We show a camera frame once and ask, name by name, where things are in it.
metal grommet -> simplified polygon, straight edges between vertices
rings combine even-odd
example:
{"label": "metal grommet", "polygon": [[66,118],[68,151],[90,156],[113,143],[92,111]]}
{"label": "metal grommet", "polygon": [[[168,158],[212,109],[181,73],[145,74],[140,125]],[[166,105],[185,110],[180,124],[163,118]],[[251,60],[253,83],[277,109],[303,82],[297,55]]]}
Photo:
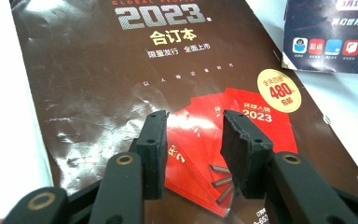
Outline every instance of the metal grommet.
{"label": "metal grommet", "polygon": [[45,208],[51,205],[54,202],[55,198],[56,198],[55,194],[51,192],[40,193],[34,196],[33,199],[28,202],[28,209],[40,210],[42,208]]}
{"label": "metal grommet", "polygon": [[132,163],[132,161],[133,161],[133,157],[128,155],[120,156],[119,158],[116,159],[116,162],[120,165],[127,165]]}
{"label": "metal grommet", "polygon": [[292,164],[300,164],[301,159],[295,155],[285,154],[282,156],[283,160]]}

white circular sticker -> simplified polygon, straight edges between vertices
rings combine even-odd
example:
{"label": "white circular sticker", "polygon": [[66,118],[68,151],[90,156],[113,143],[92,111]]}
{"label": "white circular sticker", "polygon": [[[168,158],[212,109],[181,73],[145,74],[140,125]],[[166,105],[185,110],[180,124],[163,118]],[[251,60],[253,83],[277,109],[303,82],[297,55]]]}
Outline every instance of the white circular sticker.
{"label": "white circular sticker", "polygon": [[291,113],[301,106],[298,87],[290,77],[280,71],[262,71],[257,78],[257,87],[264,100],[276,110]]}

